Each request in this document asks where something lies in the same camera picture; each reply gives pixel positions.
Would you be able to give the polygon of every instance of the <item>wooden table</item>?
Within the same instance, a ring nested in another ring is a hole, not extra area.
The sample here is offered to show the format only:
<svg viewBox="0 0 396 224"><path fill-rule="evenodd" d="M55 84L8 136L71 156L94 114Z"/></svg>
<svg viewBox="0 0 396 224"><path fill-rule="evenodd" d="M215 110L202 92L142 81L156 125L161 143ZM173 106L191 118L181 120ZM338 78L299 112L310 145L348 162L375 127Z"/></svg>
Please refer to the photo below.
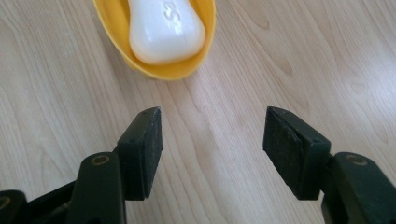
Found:
<svg viewBox="0 0 396 224"><path fill-rule="evenodd" d="M371 158L396 183L396 2L218 0L197 72L146 79L92 1L0 0L0 189L28 200L76 179L134 116L159 105L164 151L130 223L323 223L262 151L268 105Z"/></svg>

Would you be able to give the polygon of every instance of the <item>screw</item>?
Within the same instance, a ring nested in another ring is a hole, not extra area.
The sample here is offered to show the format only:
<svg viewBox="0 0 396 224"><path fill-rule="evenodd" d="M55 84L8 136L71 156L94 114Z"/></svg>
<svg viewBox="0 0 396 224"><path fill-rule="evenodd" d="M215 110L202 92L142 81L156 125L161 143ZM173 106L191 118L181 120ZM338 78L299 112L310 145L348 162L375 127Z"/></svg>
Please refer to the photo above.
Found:
<svg viewBox="0 0 396 224"><path fill-rule="evenodd" d="M0 197L0 210L7 207L7 205L11 202L11 199L7 196Z"/></svg>
<svg viewBox="0 0 396 224"><path fill-rule="evenodd" d="M365 160L361 156L347 155L346 158L349 161L352 161L353 163L355 163L356 165L367 165L367 163L368 163L367 160Z"/></svg>
<svg viewBox="0 0 396 224"><path fill-rule="evenodd" d="M96 156L91 160L92 165L103 165L106 162L110 161L110 158L108 156Z"/></svg>

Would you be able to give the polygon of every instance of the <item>yellow soap dish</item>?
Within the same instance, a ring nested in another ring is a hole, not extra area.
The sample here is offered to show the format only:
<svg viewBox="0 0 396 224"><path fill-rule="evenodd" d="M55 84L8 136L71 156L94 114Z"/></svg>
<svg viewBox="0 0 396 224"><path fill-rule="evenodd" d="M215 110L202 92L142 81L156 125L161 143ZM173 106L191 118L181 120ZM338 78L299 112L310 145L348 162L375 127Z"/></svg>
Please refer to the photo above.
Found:
<svg viewBox="0 0 396 224"><path fill-rule="evenodd" d="M130 9L128 0L93 0L99 19L108 37L119 50L124 61L132 68L149 77L177 80L193 73L209 52L216 27L215 0L190 0L192 7L205 27L205 43L195 56L178 63L150 65L140 62L129 44Z"/></svg>

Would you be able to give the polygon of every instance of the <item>wood grain surface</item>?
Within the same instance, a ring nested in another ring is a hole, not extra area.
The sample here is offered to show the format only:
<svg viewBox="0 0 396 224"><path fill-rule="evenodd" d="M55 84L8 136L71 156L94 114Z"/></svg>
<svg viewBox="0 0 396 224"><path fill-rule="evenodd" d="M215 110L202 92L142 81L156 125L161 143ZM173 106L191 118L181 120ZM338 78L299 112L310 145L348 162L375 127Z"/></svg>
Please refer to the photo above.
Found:
<svg viewBox="0 0 396 224"><path fill-rule="evenodd" d="M0 0L0 190L69 183L155 105L164 151L130 223L323 223L262 151L268 105L396 183L395 1L217 0L217 21L196 73L163 82L124 63L92 1Z"/></svg>

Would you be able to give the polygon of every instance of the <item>white soap bar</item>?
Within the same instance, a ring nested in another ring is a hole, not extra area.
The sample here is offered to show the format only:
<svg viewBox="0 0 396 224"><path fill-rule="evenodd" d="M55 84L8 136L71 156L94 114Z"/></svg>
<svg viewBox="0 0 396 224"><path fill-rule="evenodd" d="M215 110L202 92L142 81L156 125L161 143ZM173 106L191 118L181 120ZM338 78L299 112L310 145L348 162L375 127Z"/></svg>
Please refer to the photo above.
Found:
<svg viewBox="0 0 396 224"><path fill-rule="evenodd" d="M205 27L189 0L128 1L129 41L134 55L143 63L175 63L202 48Z"/></svg>

